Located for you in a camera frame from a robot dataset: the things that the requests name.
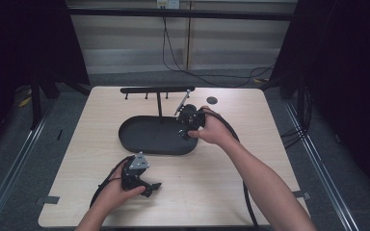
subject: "person's right hand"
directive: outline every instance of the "person's right hand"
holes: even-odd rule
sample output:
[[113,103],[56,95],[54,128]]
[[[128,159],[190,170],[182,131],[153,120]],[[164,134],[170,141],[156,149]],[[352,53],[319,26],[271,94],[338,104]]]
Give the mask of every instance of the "person's right hand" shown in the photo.
[[[207,106],[203,106],[202,109],[207,113],[213,114]],[[205,126],[202,130],[189,131],[188,135],[219,146],[224,142],[234,139],[225,125],[212,115],[205,115]]]

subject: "hand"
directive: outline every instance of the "hand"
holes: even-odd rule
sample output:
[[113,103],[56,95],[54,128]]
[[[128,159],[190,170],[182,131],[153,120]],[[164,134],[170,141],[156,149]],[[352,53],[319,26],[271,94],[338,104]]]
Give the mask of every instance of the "hand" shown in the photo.
[[[209,107],[202,107],[204,112],[214,114]],[[200,131],[189,131],[188,135],[193,138],[200,138],[209,143],[221,146],[224,142],[234,140],[232,134],[225,125],[212,115],[205,115],[205,126]]]
[[122,163],[114,174],[110,177],[109,184],[101,191],[98,198],[95,200],[93,207],[100,207],[110,213],[117,207],[121,206],[129,198],[142,193],[145,190],[144,186],[137,187],[130,191],[125,191],[121,185],[121,170],[127,162]]

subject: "wooden table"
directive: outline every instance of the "wooden table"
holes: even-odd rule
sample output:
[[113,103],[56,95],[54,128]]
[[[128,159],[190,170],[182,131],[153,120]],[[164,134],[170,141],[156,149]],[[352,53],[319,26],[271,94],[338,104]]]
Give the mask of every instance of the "wooden table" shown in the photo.
[[[77,226],[89,209],[94,192],[110,170],[131,155],[119,142],[119,127],[131,116],[158,116],[156,94],[130,94],[118,87],[96,87],[80,117],[50,191],[58,204],[45,204],[43,227]],[[173,116],[185,93],[162,97],[163,116]],[[240,142],[274,169],[292,191],[299,191],[277,127],[261,90],[198,89],[186,104],[208,105],[234,128]],[[142,175],[148,183],[162,182],[150,198],[137,196],[104,221],[114,227],[198,227],[251,225],[242,179],[227,155],[216,145],[199,141],[182,156],[146,155],[150,168]],[[252,203],[259,224],[268,224]]]

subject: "gray carpet floor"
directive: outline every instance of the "gray carpet floor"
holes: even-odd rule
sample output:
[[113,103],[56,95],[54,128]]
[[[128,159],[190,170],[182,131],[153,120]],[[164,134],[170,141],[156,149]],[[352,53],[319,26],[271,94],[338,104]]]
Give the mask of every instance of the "gray carpet floor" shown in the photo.
[[[249,76],[250,70],[200,70],[195,73],[209,75]],[[260,78],[269,77],[266,72]],[[144,73],[103,74],[91,76],[94,86],[184,86],[196,87],[235,87],[246,83],[243,88],[257,88],[259,84],[246,78],[221,76],[190,76],[180,72],[158,71]],[[36,142],[20,177],[14,184],[11,194],[0,213],[0,230],[46,230],[38,224],[42,207],[36,205],[38,197],[48,195],[56,177],[60,163],[66,153],[68,143],[83,111],[87,96],[59,85],[61,95],[54,102],[45,126]],[[13,108],[3,124],[0,136],[0,184],[8,173],[16,155],[29,135],[32,124],[32,108],[28,104],[18,108],[18,102],[26,90],[15,96]],[[281,100],[278,88],[265,91],[270,109],[280,134],[294,128],[285,101]],[[42,98],[42,107],[47,108],[50,100]],[[347,148],[338,143],[328,123],[313,112],[309,135],[314,141],[331,178],[348,204],[359,230],[370,230],[370,180],[358,169]],[[307,200],[309,213],[319,230],[345,230],[340,217],[330,201],[320,178],[304,146],[298,142],[287,149],[287,154],[303,192],[310,193]],[[55,230],[72,230],[57,228]],[[248,228],[222,227],[198,228],[198,230],[249,230]]]

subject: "black horizontal bar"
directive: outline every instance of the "black horizontal bar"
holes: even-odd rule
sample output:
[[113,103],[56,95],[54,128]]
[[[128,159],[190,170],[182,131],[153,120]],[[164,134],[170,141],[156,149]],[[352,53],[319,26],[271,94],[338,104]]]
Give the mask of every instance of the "black horizontal bar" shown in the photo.
[[194,91],[194,86],[185,87],[153,87],[153,88],[122,88],[121,93],[160,93],[160,92],[186,92],[187,90]]
[[122,9],[96,7],[68,7],[68,8],[23,8],[28,12],[37,13],[69,13],[73,15],[106,15],[106,16],[149,16],[149,17],[190,17],[190,18],[223,18],[223,19],[250,19],[291,21],[296,18],[292,13],[249,13],[249,12],[219,12],[198,10],[172,9]]

